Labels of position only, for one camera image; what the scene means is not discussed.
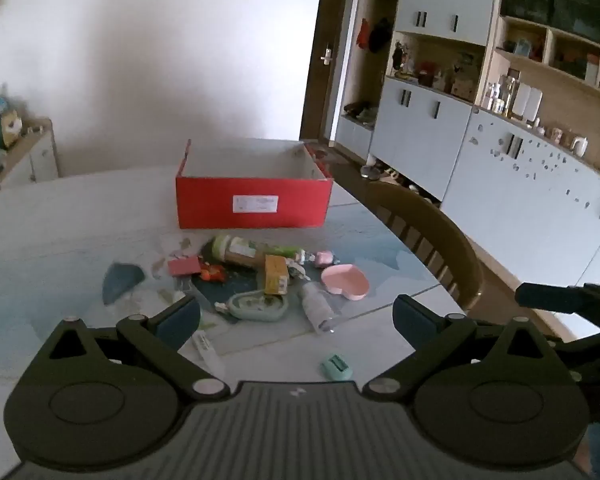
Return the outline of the pink binder clip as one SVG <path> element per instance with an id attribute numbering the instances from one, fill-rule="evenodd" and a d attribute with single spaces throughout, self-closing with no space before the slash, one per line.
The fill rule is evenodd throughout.
<path id="1" fill-rule="evenodd" d="M 198 256 L 185 256 L 174 258 L 168 262 L 168 270 L 171 276 L 186 276 L 199 274 L 201 263 Z"/>

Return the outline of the orange small toy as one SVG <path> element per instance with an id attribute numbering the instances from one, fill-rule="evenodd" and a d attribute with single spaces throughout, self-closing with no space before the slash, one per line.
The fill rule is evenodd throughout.
<path id="1" fill-rule="evenodd" d="M 225 283 L 227 280 L 226 270 L 220 264 L 201 263 L 199 275 L 204 282 L 208 283 Z"/>

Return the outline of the mint green sharpener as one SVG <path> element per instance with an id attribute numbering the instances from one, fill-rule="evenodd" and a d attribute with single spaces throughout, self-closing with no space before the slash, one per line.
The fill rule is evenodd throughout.
<path id="1" fill-rule="evenodd" d="M 333 354 L 321 362 L 320 370 L 330 382 L 347 382 L 353 375 L 350 365 L 338 354 Z"/>

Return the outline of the green lid paper jar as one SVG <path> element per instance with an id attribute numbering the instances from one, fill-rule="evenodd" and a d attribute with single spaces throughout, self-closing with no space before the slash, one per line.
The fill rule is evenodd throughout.
<path id="1" fill-rule="evenodd" d="M 219 234 L 213 237 L 211 252 L 216 260 L 236 266 L 253 269 L 264 266 L 263 246 L 243 237 Z"/>

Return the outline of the pink heart dish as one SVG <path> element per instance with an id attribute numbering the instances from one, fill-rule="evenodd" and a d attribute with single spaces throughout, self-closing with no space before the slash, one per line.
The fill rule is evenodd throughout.
<path id="1" fill-rule="evenodd" d="M 322 271 L 321 281 L 330 294 L 350 301 L 362 300 L 370 292 L 365 274 L 351 263 L 329 266 Z"/>

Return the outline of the clear bottle silver cap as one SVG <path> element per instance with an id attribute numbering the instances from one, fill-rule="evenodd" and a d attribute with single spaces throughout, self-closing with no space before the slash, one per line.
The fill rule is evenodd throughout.
<path id="1" fill-rule="evenodd" d="M 333 333 L 336 313 L 321 286 L 315 282 L 306 282 L 302 285 L 299 296 L 304 314 L 314 330 L 319 334 Z"/>

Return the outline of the yellow small box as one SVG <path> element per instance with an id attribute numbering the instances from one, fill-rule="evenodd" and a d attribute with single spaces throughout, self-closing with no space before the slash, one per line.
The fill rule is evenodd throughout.
<path id="1" fill-rule="evenodd" d="M 288 292 L 289 273 L 286 258 L 266 255 L 264 259 L 264 292 L 268 295 L 285 296 Z"/>

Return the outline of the pink blue toy figure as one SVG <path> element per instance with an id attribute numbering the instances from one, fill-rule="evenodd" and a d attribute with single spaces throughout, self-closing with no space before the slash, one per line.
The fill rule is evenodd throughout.
<path id="1" fill-rule="evenodd" d="M 317 252 L 302 252 L 300 262 L 312 264 L 317 269 L 324 269 L 338 264 L 339 260 L 330 250 L 318 250 Z"/>

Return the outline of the green stick tube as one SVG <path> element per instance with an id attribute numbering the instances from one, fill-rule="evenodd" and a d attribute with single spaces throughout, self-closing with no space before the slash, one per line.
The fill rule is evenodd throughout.
<path id="1" fill-rule="evenodd" d="M 306 258 L 306 251 L 297 246 L 268 245 L 264 252 L 267 255 L 282 256 L 294 261 L 301 261 Z"/>

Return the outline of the white green glue tube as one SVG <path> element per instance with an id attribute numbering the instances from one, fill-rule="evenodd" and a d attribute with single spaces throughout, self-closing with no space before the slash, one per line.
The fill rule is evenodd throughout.
<path id="1" fill-rule="evenodd" d="M 208 372 L 216 378 L 224 379 L 225 365 L 206 332 L 204 330 L 197 330 L 193 333 L 192 341 Z"/>

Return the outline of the red cardboard box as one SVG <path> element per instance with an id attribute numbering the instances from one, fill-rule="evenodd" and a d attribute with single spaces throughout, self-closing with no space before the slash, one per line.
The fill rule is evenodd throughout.
<path id="1" fill-rule="evenodd" d="M 183 230 L 317 228 L 334 179 L 300 141 L 189 140 L 175 176 Z"/>

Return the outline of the white side cabinet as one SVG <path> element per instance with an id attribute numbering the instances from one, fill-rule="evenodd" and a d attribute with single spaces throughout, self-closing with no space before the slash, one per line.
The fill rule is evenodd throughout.
<path id="1" fill-rule="evenodd" d="M 52 121 L 27 119 L 23 136 L 0 157 L 0 191 L 59 177 Z"/>

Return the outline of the teal yellow tissue holder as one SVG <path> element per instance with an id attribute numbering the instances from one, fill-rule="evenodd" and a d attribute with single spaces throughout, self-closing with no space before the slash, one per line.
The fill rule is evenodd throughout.
<path id="1" fill-rule="evenodd" d="M 19 139 L 22 119 L 16 110 L 6 110 L 0 116 L 0 150 L 8 151 Z"/>

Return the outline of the dark brown door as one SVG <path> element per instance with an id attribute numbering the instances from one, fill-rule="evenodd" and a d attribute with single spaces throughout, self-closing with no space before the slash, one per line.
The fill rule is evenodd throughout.
<path id="1" fill-rule="evenodd" d="M 320 0 L 314 28 L 300 139 L 324 138 L 347 0 Z"/>

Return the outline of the white wall cabinet unit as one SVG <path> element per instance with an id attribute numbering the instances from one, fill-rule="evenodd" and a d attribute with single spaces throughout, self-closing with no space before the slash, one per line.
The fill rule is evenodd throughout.
<path id="1" fill-rule="evenodd" d="M 365 154 L 517 280 L 600 284 L 600 40 L 506 11 L 525 1 L 390 0 L 381 50 L 407 59 L 348 96 L 379 108 Z"/>

